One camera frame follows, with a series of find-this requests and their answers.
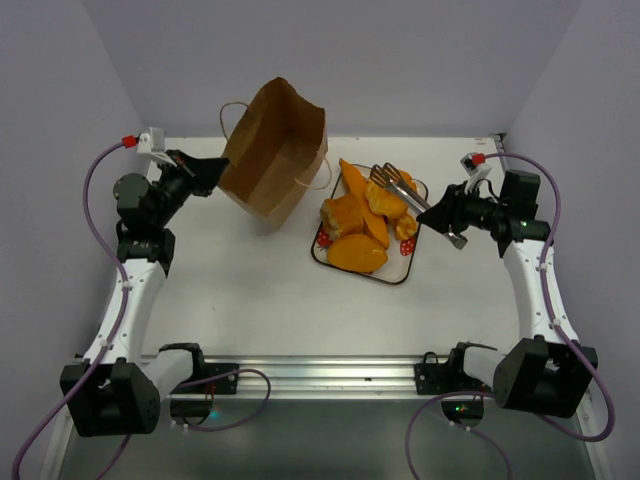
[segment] cut mango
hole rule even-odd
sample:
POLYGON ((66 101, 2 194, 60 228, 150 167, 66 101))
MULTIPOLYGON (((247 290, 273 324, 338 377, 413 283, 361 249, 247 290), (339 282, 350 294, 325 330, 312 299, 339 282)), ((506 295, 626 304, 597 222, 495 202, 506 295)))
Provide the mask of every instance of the cut mango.
POLYGON ((394 220, 392 223, 398 240, 409 240, 418 231, 418 224, 411 215, 406 213, 404 216, 394 220))
POLYGON ((375 215, 384 215, 393 220, 407 213, 408 207, 404 201, 384 188, 380 188, 372 180, 367 180, 364 196, 367 198, 371 212, 375 215))
POLYGON ((354 233, 362 233, 364 221, 360 204, 353 193, 340 198, 327 198, 320 208, 324 229, 333 241, 354 233))
POLYGON ((375 215, 371 211, 369 202, 367 202, 364 194, 367 181, 356 167, 342 158, 340 159, 340 168, 342 169, 342 176, 349 187, 349 191, 353 193, 358 200, 367 230, 371 232, 373 237, 378 240, 385 249, 389 248, 389 232, 387 231, 384 218, 375 215))
POLYGON ((331 265, 350 272, 374 272, 387 263, 388 258, 380 242, 362 233, 342 237, 327 251, 331 265))

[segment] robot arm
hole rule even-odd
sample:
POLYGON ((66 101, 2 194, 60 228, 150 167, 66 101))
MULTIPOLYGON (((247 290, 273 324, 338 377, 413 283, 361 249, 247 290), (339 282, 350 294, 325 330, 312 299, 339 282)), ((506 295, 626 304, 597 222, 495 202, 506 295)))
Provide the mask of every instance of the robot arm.
MULTIPOLYGON (((461 163, 477 185, 488 171, 475 155, 461 163)), ((450 375, 478 379, 490 387, 496 404, 503 408, 570 417, 575 413, 591 375, 558 336, 560 325, 569 339, 597 367, 593 348, 579 345, 567 319, 554 270, 554 251, 546 257, 546 278, 556 317, 549 318, 540 279, 540 258, 550 227, 535 220, 540 178, 509 170, 499 197, 480 198, 467 182, 450 185, 442 200, 417 220, 434 230, 455 236, 469 226, 490 232, 499 256, 511 277, 520 321, 520 341, 506 355, 482 345, 459 344, 442 368, 450 375)))
POLYGON ((91 377, 68 406, 79 435, 123 435, 152 432, 159 419, 160 403, 180 383, 204 378, 204 356, 197 344, 171 344, 160 349, 152 363, 140 368, 142 342, 153 303, 169 273, 175 237, 167 223, 190 195, 209 196, 229 161, 195 159, 178 150, 157 157, 161 131, 140 136, 139 153, 159 161, 162 175, 149 183, 139 174, 118 180, 113 194, 118 215, 117 255, 128 278, 118 278, 98 334, 82 363, 67 365, 60 377, 69 392, 109 347, 91 377), (123 289, 129 292, 127 309, 113 342, 107 337, 120 310, 123 289))

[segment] metal tongs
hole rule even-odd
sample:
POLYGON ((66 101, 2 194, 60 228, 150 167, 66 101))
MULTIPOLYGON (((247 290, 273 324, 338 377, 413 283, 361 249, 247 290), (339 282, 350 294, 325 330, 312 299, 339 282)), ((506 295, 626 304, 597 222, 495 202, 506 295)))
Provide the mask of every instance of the metal tongs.
MULTIPOLYGON (((380 188, 384 188, 398 196, 416 215, 420 215, 431 208, 427 201, 418 195, 418 192, 411 188, 406 182, 400 170, 390 163, 385 163, 383 167, 374 165, 373 168, 371 168, 369 178, 380 188)), ((458 250, 462 250, 467 244, 467 239, 464 235, 456 235, 453 232, 448 232, 443 234, 443 236, 458 250)))

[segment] red connector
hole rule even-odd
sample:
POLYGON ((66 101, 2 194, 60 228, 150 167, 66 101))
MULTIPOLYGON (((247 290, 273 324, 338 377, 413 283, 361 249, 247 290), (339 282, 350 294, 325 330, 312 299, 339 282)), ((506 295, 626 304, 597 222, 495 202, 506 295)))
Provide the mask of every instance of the red connector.
POLYGON ((122 144, 124 145, 125 148, 133 148, 138 144, 138 137, 134 137, 133 135, 124 137, 122 139, 122 144))
POLYGON ((475 155, 471 156, 471 163, 473 163, 474 167, 482 165, 485 161, 486 159, 484 157, 484 153, 476 153, 475 155))

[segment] brown paper bag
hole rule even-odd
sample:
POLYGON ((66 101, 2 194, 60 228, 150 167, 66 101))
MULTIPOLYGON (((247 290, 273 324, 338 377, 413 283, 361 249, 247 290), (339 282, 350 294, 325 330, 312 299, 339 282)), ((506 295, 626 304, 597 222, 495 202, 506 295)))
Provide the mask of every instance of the brown paper bag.
POLYGON ((278 228, 326 154, 324 109, 298 95, 284 78, 276 78, 258 91, 229 137, 223 156, 231 164, 218 187, 249 213, 278 228))

